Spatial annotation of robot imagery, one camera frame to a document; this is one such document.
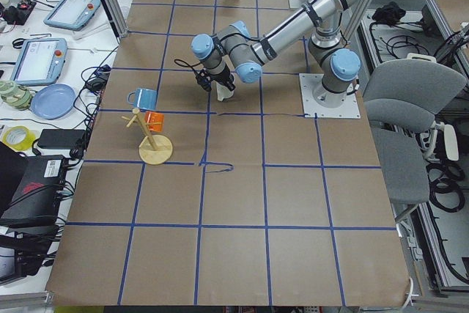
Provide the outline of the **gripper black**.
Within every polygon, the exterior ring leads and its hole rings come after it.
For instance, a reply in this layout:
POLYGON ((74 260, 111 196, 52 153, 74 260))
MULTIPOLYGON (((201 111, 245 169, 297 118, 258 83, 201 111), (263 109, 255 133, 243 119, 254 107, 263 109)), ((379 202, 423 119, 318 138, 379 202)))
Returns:
POLYGON ((223 71, 217 75, 213 75, 213 80, 222 86, 227 86, 229 91, 235 90, 234 76, 229 70, 223 71))

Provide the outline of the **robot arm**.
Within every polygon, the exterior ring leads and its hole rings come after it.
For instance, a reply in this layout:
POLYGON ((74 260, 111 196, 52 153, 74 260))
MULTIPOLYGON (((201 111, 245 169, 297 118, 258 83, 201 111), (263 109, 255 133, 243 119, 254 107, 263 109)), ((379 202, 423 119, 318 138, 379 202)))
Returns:
POLYGON ((306 34, 311 36, 310 52, 322 63, 341 40, 341 14, 356 1, 304 0, 294 13, 260 38, 253 38, 242 21, 213 35, 196 35, 191 50, 203 66, 195 75, 197 84, 209 92, 216 82, 233 92, 235 76, 244 83, 254 83, 261 78, 263 65, 306 34))

